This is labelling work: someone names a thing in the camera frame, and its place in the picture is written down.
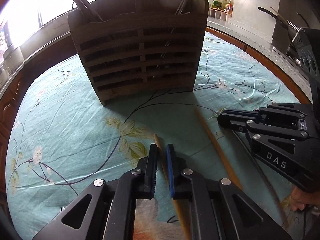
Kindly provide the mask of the person right hand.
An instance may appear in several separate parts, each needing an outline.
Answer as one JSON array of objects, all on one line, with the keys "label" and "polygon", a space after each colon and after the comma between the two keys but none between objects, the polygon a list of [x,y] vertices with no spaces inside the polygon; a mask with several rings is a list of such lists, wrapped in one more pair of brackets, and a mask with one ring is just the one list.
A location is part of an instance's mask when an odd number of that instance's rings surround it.
[{"label": "person right hand", "polygon": [[289,196],[289,204],[292,211],[302,211],[307,205],[319,206],[320,192],[306,193],[295,186]]}]

